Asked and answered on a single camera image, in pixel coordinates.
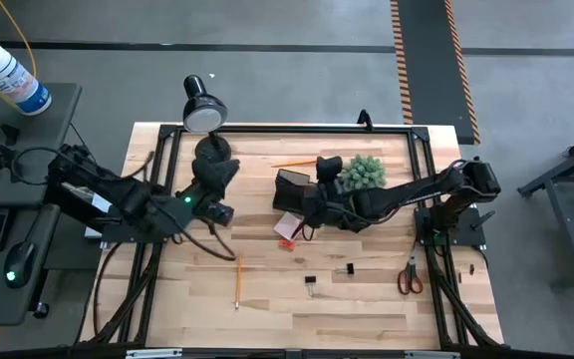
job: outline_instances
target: white bottle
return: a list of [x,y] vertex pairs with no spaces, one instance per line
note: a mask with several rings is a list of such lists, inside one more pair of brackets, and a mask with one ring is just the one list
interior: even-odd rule
[[1,46],[0,93],[28,116],[41,114],[52,103],[50,92]]

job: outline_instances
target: wooden table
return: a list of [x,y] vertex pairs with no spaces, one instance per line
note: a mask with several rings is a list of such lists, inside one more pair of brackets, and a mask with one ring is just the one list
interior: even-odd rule
[[[138,168],[153,151],[159,123],[135,124],[124,173]],[[438,171],[458,159],[453,127],[429,127]],[[224,134],[232,156],[241,161],[225,200],[235,208],[229,228],[219,232],[244,254],[241,307],[234,309],[236,263],[204,253],[195,245],[165,246],[152,306],[147,346],[212,348],[308,349],[431,349],[438,348],[427,263],[419,251],[422,294],[400,295],[398,272],[409,259],[415,239],[413,207],[404,207],[390,221],[358,234],[323,227],[314,240],[298,240],[293,252],[278,247],[273,226],[283,212],[272,208],[277,169],[271,165],[311,160],[317,156],[356,154],[382,159],[387,186],[412,179],[406,138],[400,135]],[[174,190],[192,178],[193,149],[203,135],[183,134]],[[315,167],[291,168],[315,178]],[[202,223],[191,233],[215,247]],[[111,259],[99,298],[101,325],[123,300],[135,246],[124,245]],[[461,272],[459,291],[471,313],[489,335],[502,340],[491,285],[483,259],[470,248],[453,249],[455,270]],[[349,277],[335,269],[353,262]],[[471,264],[474,275],[469,275]],[[304,284],[316,275],[314,297]],[[92,337],[89,306],[82,340]],[[455,338],[452,310],[445,305],[451,338]],[[132,330],[139,316],[133,318]]]

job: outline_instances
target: concrete floor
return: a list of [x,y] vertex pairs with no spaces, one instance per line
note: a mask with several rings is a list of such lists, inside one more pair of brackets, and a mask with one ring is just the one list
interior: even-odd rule
[[[387,0],[26,0],[9,2],[35,40],[157,43],[393,45]],[[462,47],[574,48],[574,1],[452,0]],[[17,39],[0,12],[0,39]],[[14,51],[26,60],[23,51]],[[75,123],[101,164],[119,171],[135,121],[178,121],[185,75],[203,76],[232,121],[351,123],[362,108],[401,123],[393,55],[37,51],[44,82],[77,82]],[[492,163],[503,188],[484,209],[490,276],[507,344],[574,354],[574,290],[548,282],[574,272],[544,193],[516,188],[574,143],[574,58],[466,57],[482,136],[465,158]],[[68,344],[92,271],[50,278],[54,318],[4,330],[0,350]]]

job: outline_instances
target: computer mouse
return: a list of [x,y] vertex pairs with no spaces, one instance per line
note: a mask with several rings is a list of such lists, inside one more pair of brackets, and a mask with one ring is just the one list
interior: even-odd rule
[[32,264],[35,259],[35,244],[24,241],[10,248],[4,264],[4,280],[8,287],[21,288],[32,275]]

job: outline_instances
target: lamp head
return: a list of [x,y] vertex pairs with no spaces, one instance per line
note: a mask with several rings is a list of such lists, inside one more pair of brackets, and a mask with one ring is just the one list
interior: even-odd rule
[[207,94],[198,76],[187,76],[183,86],[188,98],[183,109],[183,124],[188,131],[209,133],[225,123],[227,108],[220,100]]

